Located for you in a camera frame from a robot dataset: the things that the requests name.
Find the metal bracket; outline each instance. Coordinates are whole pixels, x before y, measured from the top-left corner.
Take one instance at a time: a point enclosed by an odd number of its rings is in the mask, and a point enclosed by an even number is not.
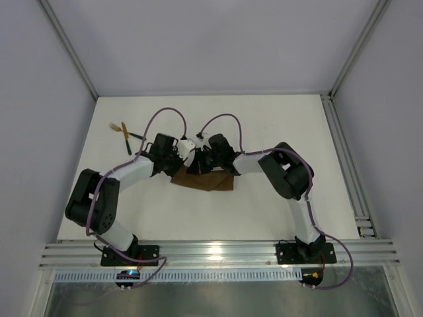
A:
[[[320,264],[321,255],[323,255],[326,264],[335,264],[336,254],[332,243],[325,243],[318,256],[311,259],[307,264]],[[277,243],[276,258],[278,264],[304,264],[304,259],[297,251],[297,245],[294,243]]]
[[[160,251],[160,246],[156,246],[156,245],[141,246],[141,245],[139,245],[136,254],[139,255],[140,260],[152,260],[152,259],[158,258],[160,256],[159,251]],[[112,249],[104,247],[100,265],[105,266],[105,267],[127,266],[127,265],[138,266],[138,263],[135,263],[135,262],[129,263],[128,260],[121,258]],[[158,265],[159,265],[159,262],[142,264],[142,266],[158,266]]]

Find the brush handle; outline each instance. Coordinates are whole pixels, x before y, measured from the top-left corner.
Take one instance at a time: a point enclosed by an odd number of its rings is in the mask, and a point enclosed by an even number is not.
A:
[[[125,139],[125,143],[126,143],[126,149],[128,150],[128,154],[132,155],[132,151],[131,151],[131,147],[130,147],[130,143],[128,142],[127,139]]]
[[[134,133],[132,133],[132,132],[129,132],[128,134],[129,134],[129,135],[132,135],[133,137],[136,137],[137,139],[140,139],[140,140],[144,139],[142,136],[140,136],[140,135],[138,135],[138,134],[134,134]]]

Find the white wall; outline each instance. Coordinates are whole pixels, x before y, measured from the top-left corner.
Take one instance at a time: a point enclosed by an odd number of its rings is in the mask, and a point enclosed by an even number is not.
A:
[[[0,2],[0,307],[20,316],[94,109],[34,0]]]
[[[392,1],[336,96],[383,236],[423,302],[423,2]]]
[[[328,90],[376,0],[50,0],[101,96]]]

